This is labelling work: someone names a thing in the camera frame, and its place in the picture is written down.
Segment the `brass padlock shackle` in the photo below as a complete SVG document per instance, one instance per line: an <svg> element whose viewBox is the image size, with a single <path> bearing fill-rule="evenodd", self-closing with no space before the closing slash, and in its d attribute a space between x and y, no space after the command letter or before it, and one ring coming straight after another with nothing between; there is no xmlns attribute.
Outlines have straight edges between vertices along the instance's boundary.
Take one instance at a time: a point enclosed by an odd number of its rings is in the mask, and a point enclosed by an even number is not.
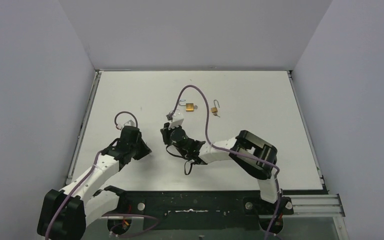
<svg viewBox="0 0 384 240"><path fill-rule="evenodd" d="M185 99L180 99L178 105L185 108L186 112L194 112L198 109L198 106L193 102L187 102Z"/></svg>

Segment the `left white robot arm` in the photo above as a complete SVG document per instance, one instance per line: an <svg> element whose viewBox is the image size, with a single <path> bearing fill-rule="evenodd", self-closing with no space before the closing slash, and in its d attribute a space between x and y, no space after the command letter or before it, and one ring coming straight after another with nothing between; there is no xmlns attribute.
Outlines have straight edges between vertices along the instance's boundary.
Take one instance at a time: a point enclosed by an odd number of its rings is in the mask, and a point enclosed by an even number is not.
<svg viewBox="0 0 384 240"><path fill-rule="evenodd" d="M80 240L89 224L104 213L123 213L128 199L113 194L101 205L94 194L131 160L151 153L136 126L125 126L120 136L97 152L92 166L60 190L51 189L43 199L36 232L47 240Z"/></svg>

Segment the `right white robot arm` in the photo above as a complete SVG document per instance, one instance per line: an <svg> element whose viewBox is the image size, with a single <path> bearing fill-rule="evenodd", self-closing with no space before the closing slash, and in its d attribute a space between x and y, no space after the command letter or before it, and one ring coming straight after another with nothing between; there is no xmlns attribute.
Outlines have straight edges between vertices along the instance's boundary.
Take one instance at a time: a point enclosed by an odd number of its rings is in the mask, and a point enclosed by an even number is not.
<svg viewBox="0 0 384 240"><path fill-rule="evenodd" d="M189 137L182 128L184 116L179 113L168 117L160 129L163 143L174 147L179 157L191 165L208 165L213 162L234 161L248 175L257 180L260 190L262 209L269 213L280 214L283 210L291 211L290 198L283 196L277 176L280 168L277 163L277 148L256 136L241 130L228 140L209 143Z"/></svg>

